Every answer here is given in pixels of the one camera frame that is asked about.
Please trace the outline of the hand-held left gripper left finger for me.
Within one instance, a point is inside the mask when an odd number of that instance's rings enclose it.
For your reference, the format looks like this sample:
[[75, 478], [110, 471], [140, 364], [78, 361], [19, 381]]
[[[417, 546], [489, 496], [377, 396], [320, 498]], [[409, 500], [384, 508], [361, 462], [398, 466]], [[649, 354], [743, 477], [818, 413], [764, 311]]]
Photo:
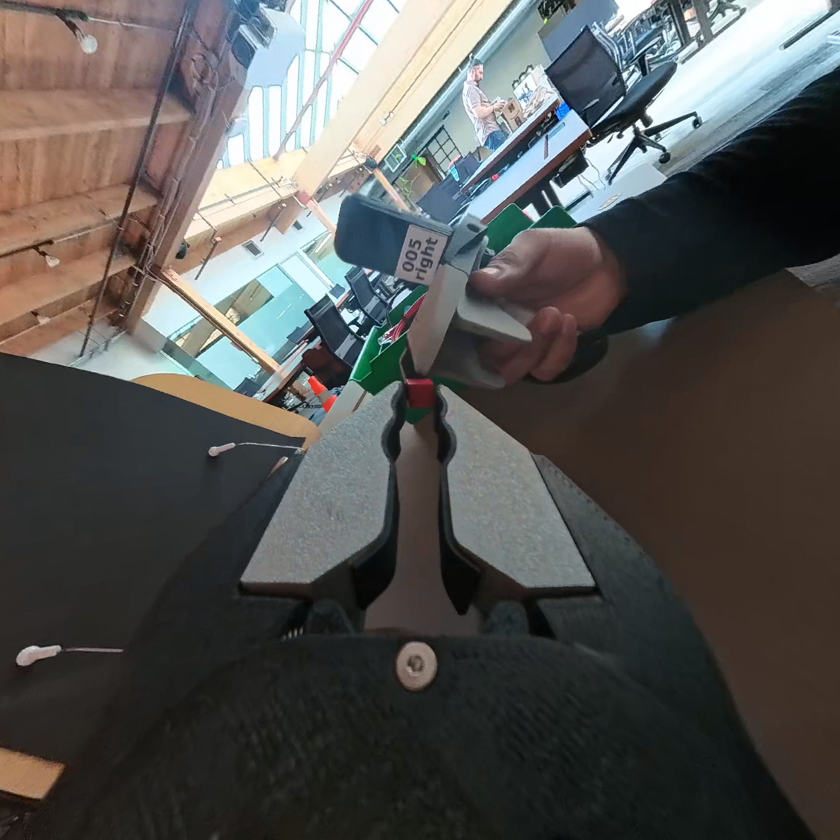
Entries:
[[311, 446], [240, 579], [243, 592], [369, 607], [396, 569], [403, 383]]

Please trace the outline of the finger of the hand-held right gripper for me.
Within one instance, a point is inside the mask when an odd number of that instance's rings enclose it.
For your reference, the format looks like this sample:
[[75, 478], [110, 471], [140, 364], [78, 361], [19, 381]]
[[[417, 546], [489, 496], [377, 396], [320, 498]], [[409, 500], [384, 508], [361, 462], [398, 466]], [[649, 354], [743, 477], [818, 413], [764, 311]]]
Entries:
[[503, 388], [505, 378], [485, 356], [484, 347], [494, 342], [530, 343], [532, 320], [533, 311], [518, 303], [467, 290], [437, 352], [436, 377], [479, 389]]
[[453, 327], [468, 278], [462, 269], [442, 265], [423, 297], [407, 334], [414, 371], [423, 377], [468, 380], [470, 337]]

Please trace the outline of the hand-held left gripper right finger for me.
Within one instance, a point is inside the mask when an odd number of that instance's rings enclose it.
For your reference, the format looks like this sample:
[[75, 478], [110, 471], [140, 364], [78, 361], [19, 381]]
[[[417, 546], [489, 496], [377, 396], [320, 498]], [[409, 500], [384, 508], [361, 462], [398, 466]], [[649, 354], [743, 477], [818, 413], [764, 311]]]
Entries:
[[594, 593], [527, 448], [446, 386], [437, 388], [435, 410], [440, 570], [457, 614]]

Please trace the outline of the green plastic bin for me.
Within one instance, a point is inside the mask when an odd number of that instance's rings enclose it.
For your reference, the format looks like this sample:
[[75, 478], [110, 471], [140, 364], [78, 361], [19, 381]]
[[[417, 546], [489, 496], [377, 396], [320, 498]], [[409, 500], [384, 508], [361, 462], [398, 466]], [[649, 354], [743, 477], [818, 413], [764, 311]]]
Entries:
[[[517, 234], [527, 229], [571, 228], [574, 225], [572, 216], [561, 207], [549, 210], [535, 223], [530, 222], [529, 217], [516, 207], [510, 207], [502, 211], [498, 217]], [[391, 383], [404, 380], [399, 365], [400, 352], [404, 351], [406, 347], [402, 333], [408, 324], [408, 317], [416, 312], [417, 302], [422, 296], [419, 287], [407, 285], [412, 288], [408, 298], [395, 305], [395, 311], [388, 314], [384, 326], [373, 330], [370, 338], [365, 341], [361, 355], [353, 368], [351, 380], [358, 383], [370, 395], [379, 394]], [[464, 388], [478, 389], [456, 383], [435, 383], [435, 385], [448, 385], [457, 391]], [[426, 411], [412, 410], [417, 416]]]

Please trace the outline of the person's right forearm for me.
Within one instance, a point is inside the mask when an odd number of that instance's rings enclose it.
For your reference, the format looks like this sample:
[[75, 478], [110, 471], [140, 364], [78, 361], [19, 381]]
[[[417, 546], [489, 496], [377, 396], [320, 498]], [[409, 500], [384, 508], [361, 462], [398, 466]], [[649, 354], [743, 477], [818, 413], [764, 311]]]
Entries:
[[839, 252], [839, 69], [690, 169], [584, 223], [626, 277], [607, 333]]

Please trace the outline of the person's right hand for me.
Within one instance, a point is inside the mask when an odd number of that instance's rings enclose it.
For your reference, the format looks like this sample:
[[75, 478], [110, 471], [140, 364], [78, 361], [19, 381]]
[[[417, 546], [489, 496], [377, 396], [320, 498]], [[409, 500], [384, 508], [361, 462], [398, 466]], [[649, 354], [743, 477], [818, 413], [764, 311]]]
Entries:
[[603, 325], [626, 289], [614, 253], [588, 227], [522, 231], [469, 283], [533, 314], [530, 343], [496, 341], [484, 350], [507, 385], [527, 376], [550, 382], [564, 373], [580, 336]]

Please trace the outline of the black office chair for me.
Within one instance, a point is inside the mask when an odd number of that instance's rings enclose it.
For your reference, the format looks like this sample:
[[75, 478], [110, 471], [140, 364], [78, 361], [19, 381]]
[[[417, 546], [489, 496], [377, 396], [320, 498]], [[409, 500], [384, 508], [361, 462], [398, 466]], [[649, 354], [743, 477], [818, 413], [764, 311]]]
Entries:
[[343, 319], [331, 298], [321, 298], [304, 312], [322, 344], [352, 371], [364, 348], [364, 340]]
[[611, 185], [636, 151], [658, 152], [661, 164], [670, 161], [669, 150], [659, 141], [661, 134], [672, 127], [690, 121], [698, 130], [703, 120], [691, 111], [660, 124], [654, 124], [649, 107], [676, 74], [674, 60], [649, 70], [633, 85], [624, 79], [623, 71], [613, 53], [593, 34], [590, 28], [582, 31], [570, 46], [546, 70], [562, 99], [585, 123], [596, 144], [615, 135], [632, 139], [621, 156], [607, 172]]
[[382, 285], [382, 275], [377, 275], [374, 280], [371, 280], [365, 269], [357, 266], [350, 268], [345, 279], [348, 281], [358, 311], [374, 326], [384, 326], [396, 297], [396, 291], [387, 285]]

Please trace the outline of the grey top desk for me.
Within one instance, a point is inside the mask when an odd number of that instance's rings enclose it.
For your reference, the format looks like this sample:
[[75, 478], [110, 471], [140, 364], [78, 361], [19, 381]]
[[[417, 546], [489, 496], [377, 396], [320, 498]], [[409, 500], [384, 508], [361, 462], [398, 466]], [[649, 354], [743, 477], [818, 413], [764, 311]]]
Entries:
[[461, 211], [488, 224], [505, 208], [544, 188], [593, 137], [592, 129], [573, 110], [539, 137], [530, 124], [522, 125], [464, 181]]

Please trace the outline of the black board book stand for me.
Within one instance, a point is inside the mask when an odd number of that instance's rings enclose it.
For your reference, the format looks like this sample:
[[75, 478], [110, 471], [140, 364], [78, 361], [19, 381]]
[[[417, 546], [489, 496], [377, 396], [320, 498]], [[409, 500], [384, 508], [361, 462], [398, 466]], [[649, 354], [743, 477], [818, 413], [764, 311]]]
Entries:
[[319, 431], [183, 374], [130, 382], [2, 353], [2, 793], [83, 753], [123, 650], [218, 524]]

